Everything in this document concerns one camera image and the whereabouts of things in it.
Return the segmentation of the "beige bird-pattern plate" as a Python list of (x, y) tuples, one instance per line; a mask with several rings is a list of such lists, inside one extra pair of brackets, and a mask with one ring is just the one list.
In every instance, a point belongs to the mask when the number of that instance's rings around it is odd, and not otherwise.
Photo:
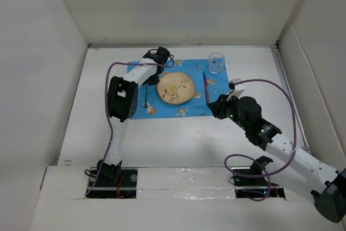
[(189, 75), (183, 72), (170, 72), (159, 79), (156, 89), (163, 102), (179, 105), (193, 98), (196, 87)]

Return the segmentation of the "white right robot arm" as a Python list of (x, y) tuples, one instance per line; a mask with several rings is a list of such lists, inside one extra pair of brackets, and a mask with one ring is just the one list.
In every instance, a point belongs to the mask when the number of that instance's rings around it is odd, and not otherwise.
[(327, 220), (345, 217), (345, 171), (339, 171), (294, 147), (281, 130), (263, 119), (262, 108), (252, 97), (220, 95), (208, 104), (217, 119), (229, 118), (245, 131), (249, 142), (288, 166), (277, 172), (280, 185), (303, 193)]

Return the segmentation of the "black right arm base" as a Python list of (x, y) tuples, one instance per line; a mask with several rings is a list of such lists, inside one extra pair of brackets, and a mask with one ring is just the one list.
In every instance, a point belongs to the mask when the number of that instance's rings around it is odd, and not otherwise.
[[(261, 156), (256, 159), (262, 166), (267, 166), (269, 163), (272, 163), (273, 160)], [(252, 165), (247, 167), (231, 167), (231, 169), (237, 173), (244, 175), (257, 175), (262, 174), (262, 170), (258, 164), (255, 162)], [(285, 192), (282, 186), (275, 183), (271, 183), (271, 188), (269, 190), (267, 178), (256, 178), (249, 179), (232, 174), (232, 177), (229, 179), (230, 184), (235, 187), (235, 196), (236, 199), (247, 198), (251, 200), (260, 200), (268, 195), (268, 198), (283, 198), (285, 199)]]

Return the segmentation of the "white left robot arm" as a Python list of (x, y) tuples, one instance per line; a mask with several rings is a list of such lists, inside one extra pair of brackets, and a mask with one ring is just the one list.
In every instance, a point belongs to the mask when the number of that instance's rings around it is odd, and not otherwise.
[[(105, 78), (105, 113), (110, 126), (111, 136), (105, 150), (103, 163), (116, 166), (122, 161), (124, 134), (129, 120), (135, 115), (138, 91), (141, 86), (157, 85), (159, 75), (172, 60), (173, 55), (164, 47), (149, 50), (139, 63), (112, 63)], [(116, 65), (131, 66), (123, 76), (110, 77)]]

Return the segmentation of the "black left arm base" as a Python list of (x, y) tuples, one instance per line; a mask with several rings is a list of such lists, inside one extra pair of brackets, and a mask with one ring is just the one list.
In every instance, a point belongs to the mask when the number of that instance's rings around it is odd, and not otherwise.
[(122, 168), (118, 165), (104, 163), (96, 178), (101, 161), (97, 167), (86, 169), (88, 177), (86, 197), (90, 199), (135, 199), (137, 194), (138, 169)]

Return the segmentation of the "clear plastic cup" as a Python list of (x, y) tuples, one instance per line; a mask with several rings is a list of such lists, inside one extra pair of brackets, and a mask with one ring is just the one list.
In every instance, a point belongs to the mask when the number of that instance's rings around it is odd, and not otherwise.
[(218, 74), (225, 71), (225, 56), (220, 52), (211, 53), (209, 55), (208, 69), (212, 74)]

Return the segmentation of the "iridescent fork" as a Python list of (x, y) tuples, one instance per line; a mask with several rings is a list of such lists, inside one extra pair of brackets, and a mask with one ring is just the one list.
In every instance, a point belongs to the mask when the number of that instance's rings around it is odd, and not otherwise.
[(148, 84), (145, 84), (143, 86), (143, 89), (145, 91), (143, 108), (145, 108), (145, 109), (148, 107), (148, 86), (149, 86)]

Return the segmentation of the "iridescent knife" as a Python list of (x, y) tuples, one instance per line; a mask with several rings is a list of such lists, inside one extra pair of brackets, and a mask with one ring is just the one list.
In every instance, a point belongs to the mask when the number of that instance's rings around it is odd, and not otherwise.
[(207, 79), (205, 72), (202, 72), (202, 74), (203, 74), (205, 100), (206, 100), (206, 105), (208, 105), (210, 103), (209, 84), (208, 84), (208, 79)]

